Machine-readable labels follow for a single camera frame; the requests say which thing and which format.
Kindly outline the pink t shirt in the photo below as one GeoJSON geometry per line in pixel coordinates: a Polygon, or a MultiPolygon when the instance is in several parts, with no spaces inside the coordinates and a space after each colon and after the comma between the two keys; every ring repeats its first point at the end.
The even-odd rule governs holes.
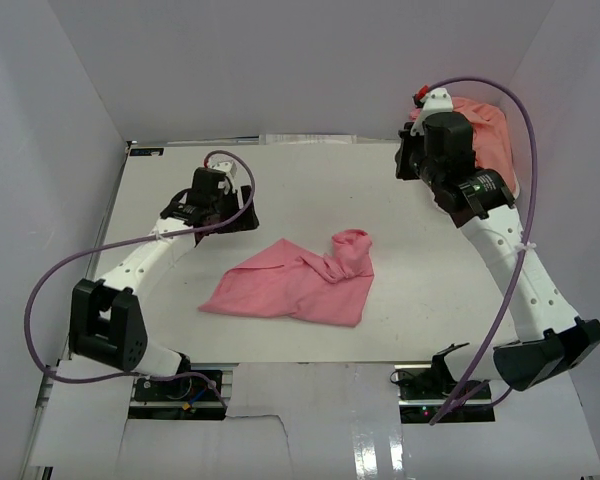
{"type": "Polygon", "coordinates": [[[331,246],[320,256],[280,239],[228,270],[198,310],[354,328],[374,280],[372,240],[350,229],[333,235],[331,246]]]}

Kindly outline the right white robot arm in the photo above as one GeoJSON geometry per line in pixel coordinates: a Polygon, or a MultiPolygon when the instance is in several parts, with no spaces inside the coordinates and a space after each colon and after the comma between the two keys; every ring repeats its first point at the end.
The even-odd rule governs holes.
{"type": "Polygon", "coordinates": [[[524,391],[579,365],[600,344],[600,322],[580,318],[524,241],[508,185],[476,163],[470,122],[459,112],[421,113],[399,136],[397,178],[427,185],[508,302],[515,335],[492,341],[471,379],[524,391]]]}

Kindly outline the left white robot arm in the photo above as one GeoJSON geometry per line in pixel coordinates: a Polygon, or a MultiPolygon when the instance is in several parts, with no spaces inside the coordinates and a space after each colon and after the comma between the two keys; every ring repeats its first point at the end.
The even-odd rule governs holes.
{"type": "Polygon", "coordinates": [[[233,160],[207,161],[191,187],[160,213],[149,241],[95,280],[81,280],[71,299],[69,349],[122,372],[157,377],[168,398],[191,387],[188,358],[149,338],[142,303],[178,260],[211,234],[255,230],[259,220],[251,185],[236,182],[233,160]]]}

